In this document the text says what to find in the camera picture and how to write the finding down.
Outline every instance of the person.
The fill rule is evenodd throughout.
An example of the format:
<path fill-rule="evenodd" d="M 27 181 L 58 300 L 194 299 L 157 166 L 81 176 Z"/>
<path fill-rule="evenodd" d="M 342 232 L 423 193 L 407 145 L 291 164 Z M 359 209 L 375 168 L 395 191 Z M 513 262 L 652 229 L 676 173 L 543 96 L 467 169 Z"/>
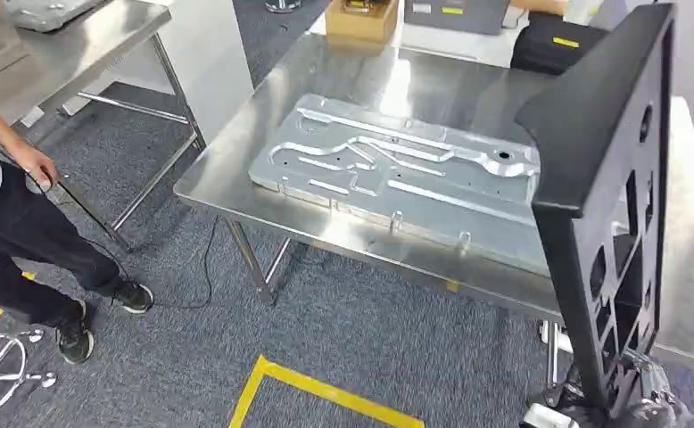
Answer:
<path fill-rule="evenodd" d="M 120 276 L 105 257 L 44 194 L 27 188 L 27 174 L 43 188 L 58 179 L 53 161 L 18 136 L 0 117 L 0 145 L 21 170 L 0 162 L 0 308 L 27 323 L 53 327 L 65 360 L 79 364 L 92 355 L 95 339 L 87 324 L 88 304 L 29 280 L 12 257 L 68 269 L 85 290 L 118 302 L 126 311 L 145 313 L 153 293 Z"/>

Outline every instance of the table leg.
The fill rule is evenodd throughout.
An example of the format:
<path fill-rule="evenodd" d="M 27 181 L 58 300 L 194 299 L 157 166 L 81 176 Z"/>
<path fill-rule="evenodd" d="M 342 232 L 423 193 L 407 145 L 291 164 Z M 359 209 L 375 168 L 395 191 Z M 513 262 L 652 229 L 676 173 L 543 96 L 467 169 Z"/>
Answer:
<path fill-rule="evenodd" d="M 177 97 L 179 106 L 184 112 L 184 117 L 189 121 L 190 128 L 192 128 L 194 133 L 197 134 L 195 142 L 197 143 L 198 148 L 202 150 L 206 147 L 205 140 L 202 138 L 202 132 L 200 132 L 200 127 L 197 126 L 197 120 L 194 118 L 192 109 L 189 108 L 189 104 L 186 102 L 184 89 L 182 88 L 181 83 L 179 83 L 179 78 L 177 77 L 177 73 L 174 71 L 174 66 L 171 64 L 169 55 L 166 53 L 166 48 L 163 46 L 161 36 L 159 36 L 158 33 L 155 33 L 151 40 L 153 41 L 153 49 L 155 50 L 155 54 L 158 55 L 158 60 L 161 62 L 163 71 L 166 73 L 166 77 L 169 79 L 171 88 L 174 90 L 174 96 Z"/>
<path fill-rule="evenodd" d="M 558 383 L 558 323 L 547 321 L 549 339 L 547 343 L 547 388 Z"/>
<path fill-rule="evenodd" d="M 263 271 L 260 270 L 258 258 L 255 256 L 255 252 L 252 251 L 252 247 L 250 246 L 250 242 L 247 240 L 247 235 L 244 233 L 242 225 L 238 221 L 229 219 L 227 219 L 226 222 L 231 235 L 234 237 L 236 246 L 239 248 L 239 252 L 242 253 L 244 263 L 250 269 L 252 281 L 255 283 L 256 292 L 266 303 L 273 305 L 276 303 L 276 298 L 275 290 L 273 290 L 271 287 L 271 279 L 273 279 L 274 272 L 286 253 L 286 249 L 291 242 L 290 239 L 287 238 L 279 245 L 276 257 L 274 257 L 274 260 L 271 263 L 271 266 L 269 266 L 269 268 L 266 270 L 266 273 L 263 274 Z"/>

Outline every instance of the cutout in bracket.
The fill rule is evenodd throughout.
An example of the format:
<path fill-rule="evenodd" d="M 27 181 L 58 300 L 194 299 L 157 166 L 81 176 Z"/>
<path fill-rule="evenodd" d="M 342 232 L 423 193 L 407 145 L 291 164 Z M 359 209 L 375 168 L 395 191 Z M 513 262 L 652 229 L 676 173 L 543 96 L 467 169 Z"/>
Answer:
<path fill-rule="evenodd" d="M 647 209 L 645 211 L 645 217 L 647 219 L 647 230 L 649 230 L 649 225 L 652 223 L 652 217 L 654 217 L 654 172 L 649 175 L 647 190 Z"/>
<path fill-rule="evenodd" d="M 606 258 L 605 246 L 602 245 L 599 247 L 599 251 L 597 251 L 597 257 L 594 258 L 594 264 L 591 266 L 591 276 L 589 277 L 591 296 L 594 299 L 599 297 L 599 292 L 601 292 L 602 285 L 605 283 L 605 275 L 607 274 Z"/>
<path fill-rule="evenodd" d="M 617 277 L 623 274 L 628 257 L 631 255 L 636 237 L 639 235 L 639 222 L 636 210 L 636 173 L 631 172 L 625 182 L 625 197 L 621 195 L 616 205 L 615 215 L 622 216 L 621 221 L 612 224 L 613 245 L 615 247 L 615 265 Z"/>

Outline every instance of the black cable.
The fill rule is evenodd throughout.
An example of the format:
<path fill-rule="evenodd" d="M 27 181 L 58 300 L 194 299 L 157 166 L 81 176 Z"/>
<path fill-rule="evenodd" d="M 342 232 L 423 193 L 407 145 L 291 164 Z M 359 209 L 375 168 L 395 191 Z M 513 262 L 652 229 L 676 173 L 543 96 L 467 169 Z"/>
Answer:
<path fill-rule="evenodd" d="M 199 305 L 170 305 L 168 303 L 155 303 L 155 306 L 161 306 L 164 308 L 172 309 L 203 309 L 211 304 L 213 300 L 213 283 L 211 281 L 211 274 L 208 271 L 208 254 L 211 252 L 211 244 L 213 244 L 213 239 L 216 237 L 216 230 L 219 227 L 220 216 L 216 216 L 213 221 L 213 229 L 211 231 L 211 237 L 208 238 L 208 244 L 205 246 L 205 253 L 202 255 L 202 268 L 205 272 L 205 285 L 208 287 L 208 291 L 205 295 L 205 300 Z"/>
<path fill-rule="evenodd" d="M 169 308 L 169 309 L 203 309 L 203 308 L 206 308 L 208 305 L 211 304 L 211 301 L 213 300 L 213 282 L 211 281 L 211 274 L 208 270 L 208 255 L 211 252 L 211 245 L 213 244 L 213 239 L 215 239 L 215 237 L 216 237 L 216 230 L 219 227 L 219 219 L 220 219 L 220 217 L 216 216 L 216 219 L 213 221 L 213 229 L 211 231 L 211 237 L 208 239 L 208 244 L 205 246 L 205 253 L 202 255 L 202 267 L 203 267 L 203 270 L 205 273 L 205 286 L 207 287 L 205 299 L 202 301 L 202 303 L 197 304 L 197 305 L 174 305 L 171 303 L 161 303 L 161 302 L 156 301 L 153 304 L 154 306 L 159 306 L 161 308 Z M 91 244 L 97 246 L 101 250 L 105 251 L 105 253 L 108 254 L 111 257 L 111 259 L 113 259 L 114 262 L 116 262 L 116 265 L 119 267 L 121 272 L 124 273 L 124 276 L 126 276 L 127 278 L 131 277 L 131 275 L 129 274 L 127 269 L 124 267 L 124 265 L 122 265 L 119 262 L 119 259 L 116 257 L 116 255 L 113 254 L 113 252 L 111 252 L 110 250 L 108 250 L 104 245 L 102 245 L 101 243 L 97 243 L 95 241 L 89 240 L 89 239 L 85 238 L 84 236 L 82 236 L 82 239 L 84 239 L 88 243 L 91 243 Z"/>

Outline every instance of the machined metal plate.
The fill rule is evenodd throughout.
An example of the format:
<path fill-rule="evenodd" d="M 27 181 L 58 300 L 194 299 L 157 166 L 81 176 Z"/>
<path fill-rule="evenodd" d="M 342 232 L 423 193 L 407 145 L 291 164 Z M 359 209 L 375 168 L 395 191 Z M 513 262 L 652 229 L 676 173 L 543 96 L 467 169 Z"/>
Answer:
<path fill-rule="evenodd" d="M 249 174 L 390 233 L 547 272 L 530 207 L 538 152 L 527 145 L 305 95 Z"/>

